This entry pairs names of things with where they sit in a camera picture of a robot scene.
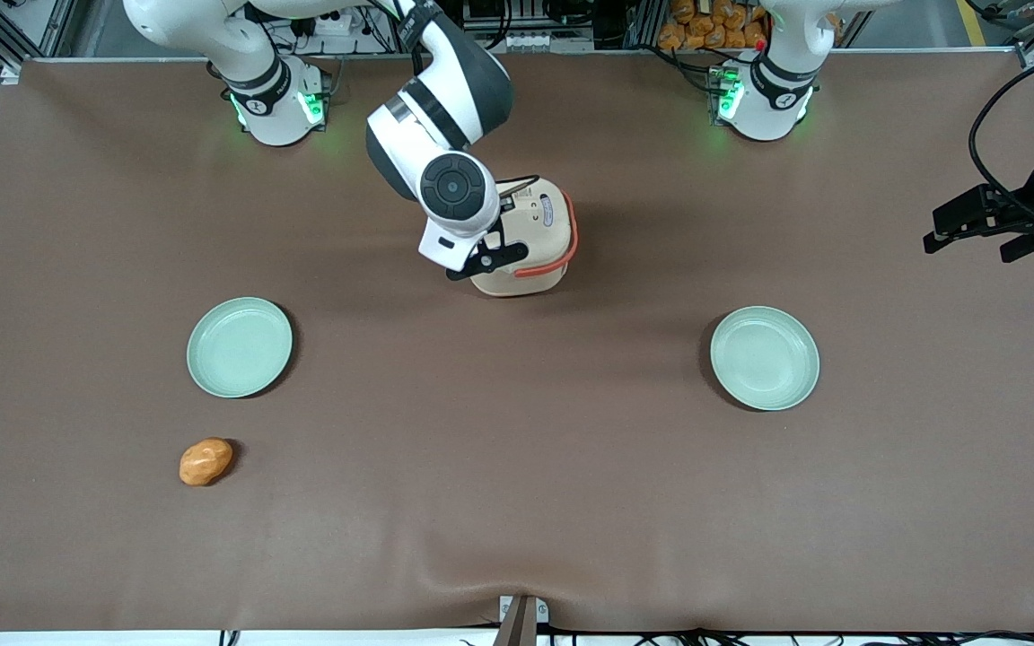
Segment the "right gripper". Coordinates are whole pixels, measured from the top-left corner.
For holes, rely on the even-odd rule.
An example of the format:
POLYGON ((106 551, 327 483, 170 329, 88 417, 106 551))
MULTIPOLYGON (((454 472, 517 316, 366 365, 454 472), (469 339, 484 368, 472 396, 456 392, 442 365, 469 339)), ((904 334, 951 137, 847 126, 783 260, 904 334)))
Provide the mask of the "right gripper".
POLYGON ((487 232, 487 216, 451 218, 428 214, 418 252, 444 269, 449 281, 492 274, 529 256, 524 242, 506 245, 504 229, 487 232))

